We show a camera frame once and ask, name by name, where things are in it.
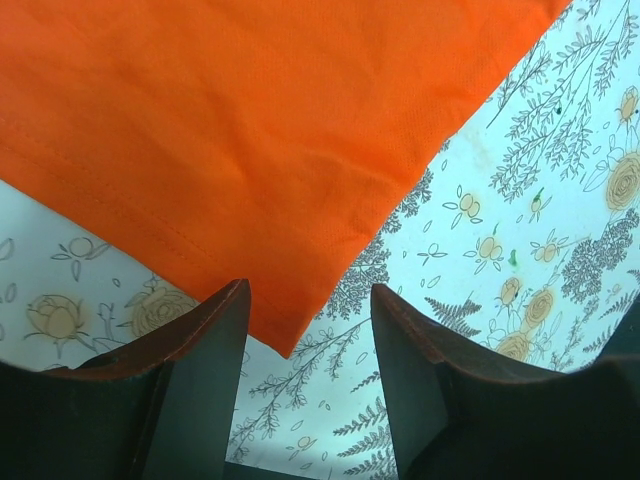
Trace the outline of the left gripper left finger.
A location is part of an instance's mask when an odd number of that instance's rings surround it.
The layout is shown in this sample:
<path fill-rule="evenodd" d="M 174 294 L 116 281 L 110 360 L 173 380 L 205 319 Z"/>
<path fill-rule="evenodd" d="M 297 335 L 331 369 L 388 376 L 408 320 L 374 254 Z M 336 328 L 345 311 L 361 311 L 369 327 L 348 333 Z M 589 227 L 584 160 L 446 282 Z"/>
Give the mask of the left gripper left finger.
<path fill-rule="evenodd" d="M 219 479 L 250 316 L 235 280 L 81 366 L 1 366 L 5 479 Z"/>

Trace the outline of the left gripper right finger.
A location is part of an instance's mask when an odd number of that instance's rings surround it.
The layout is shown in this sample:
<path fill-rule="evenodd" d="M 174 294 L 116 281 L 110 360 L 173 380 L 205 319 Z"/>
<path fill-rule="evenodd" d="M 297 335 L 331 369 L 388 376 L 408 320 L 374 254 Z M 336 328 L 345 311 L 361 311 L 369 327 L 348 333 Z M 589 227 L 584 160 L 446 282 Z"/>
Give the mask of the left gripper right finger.
<path fill-rule="evenodd" d="M 639 358 L 561 374 L 440 325 L 384 285 L 371 321 L 403 479 L 635 479 Z"/>

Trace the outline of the orange t shirt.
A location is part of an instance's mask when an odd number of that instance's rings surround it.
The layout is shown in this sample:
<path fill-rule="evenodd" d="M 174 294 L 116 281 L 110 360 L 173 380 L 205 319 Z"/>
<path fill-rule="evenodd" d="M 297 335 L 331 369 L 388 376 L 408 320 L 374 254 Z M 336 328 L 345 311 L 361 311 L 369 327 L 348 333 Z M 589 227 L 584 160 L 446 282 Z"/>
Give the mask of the orange t shirt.
<path fill-rule="evenodd" d="M 1 177 L 289 356 L 562 1 L 5 1 Z"/>

